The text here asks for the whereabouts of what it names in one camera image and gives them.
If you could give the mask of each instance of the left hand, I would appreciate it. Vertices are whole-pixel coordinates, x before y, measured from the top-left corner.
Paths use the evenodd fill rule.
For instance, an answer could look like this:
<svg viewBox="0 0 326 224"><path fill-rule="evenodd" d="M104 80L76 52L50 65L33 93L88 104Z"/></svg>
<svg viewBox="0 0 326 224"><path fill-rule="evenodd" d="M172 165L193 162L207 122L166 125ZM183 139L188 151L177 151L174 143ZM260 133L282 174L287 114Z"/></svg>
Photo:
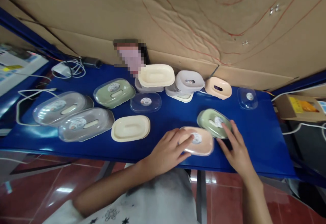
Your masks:
<svg viewBox="0 0 326 224"><path fill-rule="evenodd" d="M168 131L155 146L152 153L142 160L145 169L153 177L164 174L191 156L191 153L182 154L182 152L193 141L193 135L180 145L178 144L180 138L187 133L184 129L177 128Z"/></svg>

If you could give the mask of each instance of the white cord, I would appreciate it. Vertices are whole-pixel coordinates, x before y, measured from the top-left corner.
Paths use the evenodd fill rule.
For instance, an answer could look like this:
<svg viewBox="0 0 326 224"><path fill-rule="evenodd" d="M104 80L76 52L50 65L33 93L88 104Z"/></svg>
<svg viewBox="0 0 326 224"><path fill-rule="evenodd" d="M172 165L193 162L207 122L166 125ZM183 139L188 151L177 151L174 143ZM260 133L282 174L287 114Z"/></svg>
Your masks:
<svg viewBox="0 0 326 224"><path fill-rule="evenodd" d="M73 78L81 78L86 74L86 70L85 70L85 67L84 67L81 59L79 59L79 60L73 59L73 60L65 61L63 63L66 63L66 62L76 64L74 67L71 68L71 70L73 71L72 74L69 77L59 77L59 76L56 76L55 73L52 71L52 75L54 77L57 77L59 79L69 79L69 78L71 78L71 76Z"/></svg>
<svg viewBox="0 0 326 224"><path fill-rule="evenodd" d="M17 73L17 72L12 72L12 71L7 71L9 73L14 73L14 74L20 74L20 75L26 75L26 76L33 76L33 77L41 77L41 78L46 78L49 81L52 81L52 79L50 79L49 77L46 76L41 76L41 75L33 75L33 74L21 74L21 73Z"/></svg>
<svg viewBox="0 0 326 224"><path fill-rule="evenodd" d="M272 99L272 102L273 102L275 99L277 99L278 97L280 97L280 96L282 96L282 95L284 95L284 94L290 94L290 93L295 93L295 92L305 91L305 90L309 90L309 89L313 89L313 88L321 87L321 86L324 86L324 85L326 85L326 83L324 83L324 84L320 84L320 85L317 85L317 86L312 86L312 87L304 88L304 89L301 89L301 90L288 91L288 92L282 93L282 94L277 95L276 97L274 97L274 98Z"/></svg>
<svg viewBox="0 0 326 224"><path fill-rule="evenodd" d="M19 125L27 125L27 126L40 126L40 125L38 125L38 124L34 124L34 125L32 125L32 124L24 124L24 123L21 123L20 120L19 120L19 106L20 106L20 104L21 104L23 101L25 101L25 100L27 100L27 99L29 99L29 98L31 98L31 97L33 97L33 96L35 96L35 95L41 93L42 91L46 91L46 92L52 94L53 96L59 98L56 94L54 94L54 93L52 92L52 91L55 91L55 90L56 90L56 88L45 89L45 90L33 89L33 90L20 90L20 91L18 91L18 93L21 94L21 95L23 95L22 92L25 92L25 91L37 91L37 92L33 93L33 94L30 95L30 96L25 96L25 95L23 95L25 98L23 98L22 100L20 100L20 101L17 103L17 105L16 105L16 122L17 122L17 124L19 124Z"/></svg>
<svg viewBox="0 0 326 224"><path fill-rule="evenodd" d="M289 134L296 133L298 130L300 130L300 128L301 128L302 125L321 128L322 129L323 138L326 141L326 136L325 136L325 132L324 132L324 130L326 130L326 127L325 127L326 123L324 123L322 126L320 126L320 125L310 125L310 124L306 124L306 123L300 123L295 130L293 130L291 132L284 132L282 134L283 135L289 135Z"/></svg>
<svg viewBox="0 0 326 224"><path fill-rule="evenodd" d="M15 159L9 159L9 158L0 158L0 160L9 160L9 161L13 161L13 162L17 162L17 163L24 163L24 164L30 163L30 162L23 162L23 161L19 161L19 160L15 160Z"/></svg>

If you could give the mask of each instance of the plastic container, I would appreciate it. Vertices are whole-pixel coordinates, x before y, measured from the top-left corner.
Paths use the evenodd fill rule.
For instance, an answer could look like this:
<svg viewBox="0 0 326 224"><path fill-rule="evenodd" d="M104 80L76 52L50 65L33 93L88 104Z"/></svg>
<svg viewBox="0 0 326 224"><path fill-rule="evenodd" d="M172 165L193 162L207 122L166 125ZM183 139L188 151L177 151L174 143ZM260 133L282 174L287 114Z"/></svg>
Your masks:
<svg viewBox="0 0 326 224"><path fill-rule="evenodd" d="M139 82L139 79L135 79L135 87L138 92L140 93L149 93L149 92L162 92L164 91L164 86L161 87L142 87L142 85Z"/></svg>
<svg viewBox="0 0 326 224"><path fill-rule="evenodd" d="M162 87L175 81L173 68L166 64L151 64L141 68L138 79L142 87Z"/></svg>
<svg viewBox="0 0 326 224"><path fill-rule="evenodd" d="M213 137L226 139L228 136L221 125L222 123L232 130L230 120L215 109L203 110L197 117L197 124L201 128L208 130Z"/></svg>
<svg viewBox="0 0 326 224"><path fill-rule="evenodd" d="M182 70L176 76L176 86L183 92L195 92L201 90L205 86L203 77L189 70Z"/></svg>
<svg viewBox="0 0 326 224"><path fill-rule="evenodd" d="M137 93L130 100L130 108L135 113L152 113L162 106L162 99L157 93Z"/></svg>
<svg viewBox="0 0 326 224"><path fill-rule="evenodd" d="M115 121L111 137L117 142L140 140L148 136L150 131L149 118L144 115L122 117Z"/></svg>
<svg viewBox="0 0 326 224"><path fill-rule="evenodd" d="M189 96L189 95L191 95L192 92L183 92L183 91L180 91L178 89L178 87L176 86L176 83L173 83L170 86L166 86L165 93L168 96L172 97L172 96Z"/></svg>
<svg viewBox="0 0 326 224"><path fill-rule="evenodd" d="M208 94L220 98L222 100L232 95L230 84L218 77L211 77L206 81L205 90Z"/></svg>
<svg viewBox="0 0 326 224"><path fill-rule="evenodd" d="M110 110L90 108L67 117L58 128L65 142L85 141L111 129L114 116Z"/></svg>
<svg viewBox="0 0 326 224"><path fill-rule="evenodd" d="M94 98L107 108L115 108L133 98L135 93L134 87L127 80L119 78L97 87Z"/></svg>
<svg viewBox="0 0 326 224"><path fill-rule="evenodd" d="M33 118L40 125L57 127L66 117L92 107L94 102L89 96L68 91L38 105Z"/></svg>
<svg viewBox="0 0 326 224"><path fill-rule="evenodd" d="M214 138L208 130L189 126L181 129L186 130L188 133L180 138L179 144L187 140L190 135L194 135L192 143L185 149L185 152L198 156L209 156L213 152Z"/></svg>
<svg viewBox="0 0 326 224"><path fill-rule="evenodd" d="M238 100L240 106L244 109L254 110L258 106L257 95L253 89L238 88Z"/></svg>

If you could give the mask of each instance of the blue table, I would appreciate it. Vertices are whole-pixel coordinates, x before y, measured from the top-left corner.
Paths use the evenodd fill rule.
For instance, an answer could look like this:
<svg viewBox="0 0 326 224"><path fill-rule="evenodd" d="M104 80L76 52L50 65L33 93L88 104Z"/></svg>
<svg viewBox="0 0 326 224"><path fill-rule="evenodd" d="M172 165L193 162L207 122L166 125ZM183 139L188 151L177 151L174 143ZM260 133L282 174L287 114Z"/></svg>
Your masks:
<svg viewBox="0 0 326 224"><path fill-rule="evenodd" d="M134 85L134 78L130 77L127 69L104 65L99 70L87 69L86 75L80 79L67 81L55 78L48 88L57 88L57 94L65 91L77 91L93 97L96 87L120 77ZM194 94L189 103L182 103L170 98L165 92L159 93L162 98L162 107L155 113L144 114L150 119L151 130L149 135L142 140L115 142L112 140L111 130L109 130L84 142L66 143L58 138L56 128L16 125L0 143L0 149L135 163L149 155L166 131L183 126L197 126L196 118L199 112L207 108L214 108L229 119L235 120L247 145L254 168L260 175L295 178L293 165L270 95L257 91L258 107L255 110L244 110L240 108L237 89L237 87L233 87L232 96L226 100ZM22 121L35 123L32 118L33 109L51 97L47 93L41 94L24 114ZM112 112L115 119L136 115L131 111L129 102L112 109ZM215 149L210 156L191 156L182 162L180 167L234 172L217 143L215 143Z"/></svg>

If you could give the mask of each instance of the finger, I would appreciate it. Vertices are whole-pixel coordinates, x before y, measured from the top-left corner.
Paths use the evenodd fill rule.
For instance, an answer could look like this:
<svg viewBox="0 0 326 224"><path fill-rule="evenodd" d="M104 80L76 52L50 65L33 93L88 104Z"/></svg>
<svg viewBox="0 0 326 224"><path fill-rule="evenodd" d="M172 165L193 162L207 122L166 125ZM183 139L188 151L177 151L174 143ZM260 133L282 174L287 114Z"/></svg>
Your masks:
<svg viewBox="0 0 326 224"><path fill-rule="evenodd" d="M230 131L230 129L224 123L222 123L222 127L225 130L226 134L228 135L228 138L230 140L233 150L238 148L239 143L238 143L237 139L235 138L235 136Z"/></svg>
<svg viewBox="0 0 326 224"><path fill-rule="evenodd" d="M181 144L177 146L177 152L182 153L194 140L194 135L190 135L187 140L183 141Z"/></svg>
<svg viewBox="0 0 326 224"><path fill-rule="evenodd" d="M188 152L184 153L184 154L181 154L177 159L177 163L180 164L182 161L186 160L190 156L191 156L191 153L188 153Z"/></svg>
<svg viewBox="0 0 326 224"><path fill-rule="evenodd" d="M237 126L237 124L234 122L234 120L231 120L231 125L232 125L233 134L234 134L235 138L237 139L237 141L238 141L240 144L244 145L245 142L243 141L243 137L242 137L240 131L238 130L238 126Z"/></svg>
<svg viewBox="0 0 326 224"><path fill-rule="evenodd" d="M175 129L169 131L169 132L167 133L167 135L166 135L165 140L166 140L166 141L171 141L171 139L173 138L173 136L174 136L178 131L179 131L178 128L175 128Z"/></svg>
<svg viewBox="0 0 326 224"><path fill-rule="evenodd" d="M174 134L174 136L173 136L172 139L170 140L171 143L177 145L178 142L179 142L179 140L180 140L180 138L181 138L183 135L187 134L187 133L188 133L188 132L187 132L186 130L184 130L184 129L179 130L178 132L176 132L176 133Z"/></svg>
<svg viewBox="0 0 326 224"><path fill-rule="evenodd" d="M217 138L216 139L218 144L220 145L225 157L229 160L232 158L231 152L228 150L227 146L225 145L225 143L222 141L222 139Z"/></svg>

